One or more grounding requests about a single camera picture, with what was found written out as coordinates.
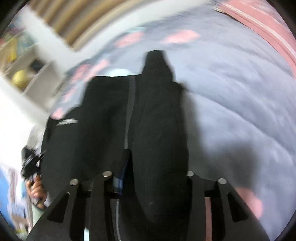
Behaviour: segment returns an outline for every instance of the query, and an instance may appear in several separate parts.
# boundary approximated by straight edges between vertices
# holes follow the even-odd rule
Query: gray strap
[[[131,121],[131,115],[133,113],[133,105],[136,97],[136,82],[135,76],[129,76],[129,91],[128,91],[128,104],[126,107],[126,132],[124,138],[124,149],[128,148],[128,128]]]

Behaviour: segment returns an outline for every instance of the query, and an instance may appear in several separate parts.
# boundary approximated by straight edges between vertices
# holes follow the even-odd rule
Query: white stripe
[[[227,4],[227,3],[223,3],[223,5],[225,5],[226,7],[238,12],[239,14],[245,16],[246,18],[252,20],[253,22],[257,23],[258,25],[260,25],[261,27],[265,28],[267,31],[269,31],[271,34],[273,34],[276,38],[278,38],[285,46],[286,48],[291,52],[291,54],[294,56],[294,58],[296,58],[296,53],[293,50],[293,48],[285,41],[285,39],[283,39],[277,32],[275,32],[272,28],[268,27],[267,25],[263,24],[262,22],[258,21],[257,19],[249,16],[248,14],[242,12],[241,10],[238,10],[237,8]]]
[[[57,124],[57,126],[62,126],[62,125],[65,125],[65,124],[75,124],[75,123],[78,123],[78,120],[75,120],[75,119],[66,119],[66,120],[62,120],[61,122],[59,122]]]
[[[116,201],[116,232],[118,241],[121,241],[120,232],[119,232],[119,223],[118,223],[118,215],[119,215],[119,200]]]

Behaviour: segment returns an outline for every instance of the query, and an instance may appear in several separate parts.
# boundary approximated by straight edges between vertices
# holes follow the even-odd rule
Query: hand
[[[42,186],[42,179],[39,175],[34,178],[34,184],[31,186],[31,181],[26,182],[27,192],[32,199],[40,199],[41,201],[37,204],[37,207],[44,209],[44,202],[47,198],[47,192]]]

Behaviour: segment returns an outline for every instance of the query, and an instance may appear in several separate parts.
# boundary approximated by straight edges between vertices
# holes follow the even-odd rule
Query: person
[[[45,201],[47,192],[42,186],[42,179],[40,175],[34,177],[34,184],[30,180],[26,181],[26,190],[31,199],[39,199],[40,202],[36,205],[40,209],[45,209]]]
[[[29,197],[31,199],[40,200],[40,202],[36,206],[32,204],[33,225],[35,225],[46,209],[44,203],[47,199],[47,191],[42,185],[42,178],[40,177],[40,175],[34,177],[33,185],[30,180],[26,181],[25,185]]]

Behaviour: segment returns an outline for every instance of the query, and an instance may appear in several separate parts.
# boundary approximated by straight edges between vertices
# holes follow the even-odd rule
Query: yellow ball
[[[12,77],[12,84],[20,89],[25,88],[28,85],[28,74],[25,70],[16,72]]]

